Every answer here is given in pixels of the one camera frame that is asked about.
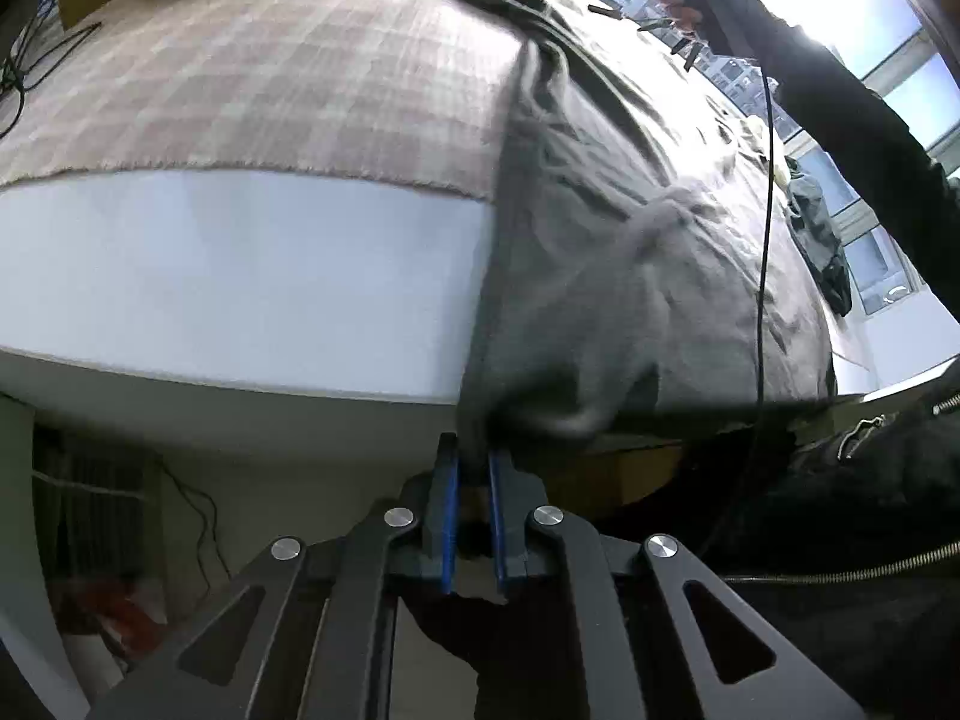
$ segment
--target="beige cloth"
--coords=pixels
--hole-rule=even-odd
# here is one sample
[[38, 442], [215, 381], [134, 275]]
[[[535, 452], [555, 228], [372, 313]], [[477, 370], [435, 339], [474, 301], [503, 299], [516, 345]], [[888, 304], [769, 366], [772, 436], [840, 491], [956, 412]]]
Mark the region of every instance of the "beige cloth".
[[250, 167], [493, 196], [522, 43], [467, 4], [115, 0], [90, 18], [0, 141], [0, 187]]

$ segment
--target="metal zipper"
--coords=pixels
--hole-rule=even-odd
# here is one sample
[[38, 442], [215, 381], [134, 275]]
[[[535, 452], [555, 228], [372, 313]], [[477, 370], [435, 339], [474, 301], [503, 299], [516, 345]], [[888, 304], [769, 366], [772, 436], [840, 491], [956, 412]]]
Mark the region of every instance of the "metal zipper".
[[947, 398], [947, 400], [942, 400], [940, 403], [937, 403], [933, 407], [934, 416], [942, 416], [945, 413], [952, 412], [954, 409], [960, 408], [960, 392], [957, 392], [953, 397]]
[[923, 555], [908, 557], [906, 560], [877, 565], [874, 568], [864, 568], [861, 571], [844, 571], [838, 574], [773, 574], [771, 576], [732, 576], [723, 577], [728, 584], [846, 584], [849, 581], [866, 581], [881, 579], [913, 571], [928, 565], [934, 565], [951, 557], [960, 556], [960, 541], [942, 546]]

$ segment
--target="metal screw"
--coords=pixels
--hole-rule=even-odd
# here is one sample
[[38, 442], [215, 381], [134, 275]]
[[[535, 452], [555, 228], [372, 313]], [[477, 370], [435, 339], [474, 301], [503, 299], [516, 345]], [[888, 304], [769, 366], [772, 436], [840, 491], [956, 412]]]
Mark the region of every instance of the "metal screw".
[[299, 541], [296, 538], [277, 538], [270, 548], [270, 554], [277, 560], [293, 560], [299, 555]]
[[391, 528], [404, 528], [414, 521], [414, 512], [402, 506], [397, 506], [383, 515], [383, 521]]
[[534, 511], [534, 519], [541, 525], [557, 525], [563, 522], [563, 510], [556, 506], [541, 506]]
[[654, 557], [673, 557], [680, 547], [675, 538], [658, 533], [647, 539], [647, 551]]

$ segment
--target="checkered fabric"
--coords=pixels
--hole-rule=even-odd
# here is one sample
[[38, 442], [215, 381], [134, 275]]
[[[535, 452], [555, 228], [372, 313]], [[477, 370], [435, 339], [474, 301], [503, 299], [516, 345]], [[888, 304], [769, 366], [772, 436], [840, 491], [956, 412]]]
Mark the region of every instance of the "checkered fabric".
[[523, 38], [467, 4], [116, 0], [90, 19], [0, 141], [0, 186], [250, 167], [493, 196]]

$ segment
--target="triangular cutout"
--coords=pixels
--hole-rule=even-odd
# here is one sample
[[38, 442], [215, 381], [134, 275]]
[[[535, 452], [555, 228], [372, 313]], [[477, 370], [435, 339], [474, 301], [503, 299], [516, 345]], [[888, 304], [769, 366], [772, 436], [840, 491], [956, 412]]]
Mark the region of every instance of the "triangular cutout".
[[688, 581], [683, 585], [683, 595], [693, 611], [720, 682], [735, 685], [773, 666], [776, 661], [773, 650], [703, 584]]
[[244, 590], [181, 653], [176, 666], [213, 685], [229, 685], [264, 595], [260, 586]]

